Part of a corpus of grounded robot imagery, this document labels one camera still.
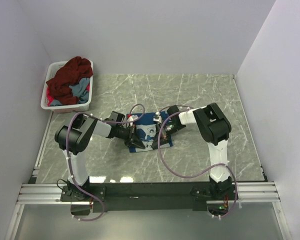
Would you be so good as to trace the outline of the black base beam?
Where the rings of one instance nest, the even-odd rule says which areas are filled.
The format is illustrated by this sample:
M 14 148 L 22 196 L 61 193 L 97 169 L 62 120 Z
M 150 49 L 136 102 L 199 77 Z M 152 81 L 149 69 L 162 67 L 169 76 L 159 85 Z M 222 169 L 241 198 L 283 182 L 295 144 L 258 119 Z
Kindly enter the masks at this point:
M 236 200 L 238 195 L 231 179 L 225 183 L 199 182 L 128 182 L 90 183 L 81 192 L 67 182 L 61 188 L 60 201 L 88 203 L 94 213 L 108 211 L 183 210 L 207 211 L 209 201 Z

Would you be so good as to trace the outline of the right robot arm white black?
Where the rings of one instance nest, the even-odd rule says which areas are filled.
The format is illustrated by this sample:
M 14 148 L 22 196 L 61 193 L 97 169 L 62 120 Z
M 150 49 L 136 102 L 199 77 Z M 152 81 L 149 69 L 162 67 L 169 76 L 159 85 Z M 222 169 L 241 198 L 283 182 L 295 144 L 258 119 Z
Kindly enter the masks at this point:
M 160 149 L 169 142 L 169 137 L 189 124 L 196 124 L 203 140 L 207 143 L 211 167 L 209 173 L 208 194 L 220 200 L 232 189 L 232 177 L 228 167 L 228 140 L 232 126 L 216 103 L 203 107 L 187 107 L 181 111 L 179 105 L 164 108 L 167 118 L 161 112 L 155 113 L 156 134 L 152 148 Z

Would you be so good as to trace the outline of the dark red t shirt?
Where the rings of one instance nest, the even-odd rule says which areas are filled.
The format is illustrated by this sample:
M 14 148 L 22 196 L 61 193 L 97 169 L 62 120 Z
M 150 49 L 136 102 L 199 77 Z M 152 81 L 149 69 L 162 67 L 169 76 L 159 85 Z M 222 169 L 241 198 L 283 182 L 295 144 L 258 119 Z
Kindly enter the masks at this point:
M 70 59 L 53 78 L 46 82 L 47 93 L 53 99 L 52 106 L 86 103 L 87 87 L 93 76 L 91 62 L 80 56 Z

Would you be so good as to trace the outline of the white laundry basket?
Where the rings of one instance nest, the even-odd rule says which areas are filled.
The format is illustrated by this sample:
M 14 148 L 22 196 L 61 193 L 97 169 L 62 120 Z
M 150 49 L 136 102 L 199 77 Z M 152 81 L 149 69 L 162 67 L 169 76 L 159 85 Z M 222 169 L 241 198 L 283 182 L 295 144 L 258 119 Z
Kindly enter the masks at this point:
M 50 110 L 54 113 L 69 113 L 72 111 L 87 111 L 89 109 L 90 103 L 92 101 L 92 95 L 93 95 L 93 80 L 94 77 L 90 77 L 90 83 L 88 87 L 86 88 L 88 90 L 88 100 L 85 103 L 82 104 L 72 104 L 72 105 L 60 105 L 60 106 L 52 106 L 51 103 L 53 99 L 48 95 L 48 85 L 46 82 L 50 79 L 52 79 L 57 71 L 62 68 L 68 61 L 58 61 L 58 62 L 53 62 L 48 66 L 45 81 L 44 81 L 44 86 L 43 86 L 43 91 L 42 91 L 42 96 L 41 96 L 41 101 L 40 101 L 40 106 L 44 110 Z

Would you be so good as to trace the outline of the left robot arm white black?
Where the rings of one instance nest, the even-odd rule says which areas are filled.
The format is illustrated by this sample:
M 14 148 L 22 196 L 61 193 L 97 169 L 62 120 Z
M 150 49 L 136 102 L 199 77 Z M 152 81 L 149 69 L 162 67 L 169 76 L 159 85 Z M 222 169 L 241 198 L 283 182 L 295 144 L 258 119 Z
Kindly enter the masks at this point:
M 90 188 L 87 186 L 89 175 L 83 152 L 93 135 L 107 139 L 121 139 L 129 148 L 146 148 L 138 136 L 137 127 L 134 124 L 138 116 L 132 115 L 127 122 L 124 122 L 124 118 L 122 113 L 116 111 L 112 111 L 110 117 L 105 120 L 78 112 L 56 131 L 54 140 L 63 151 L 68 167 L 67 183 L 75 185 L 72 189 L 72 195 L 78 201 L 84 201 L 90 195 Z

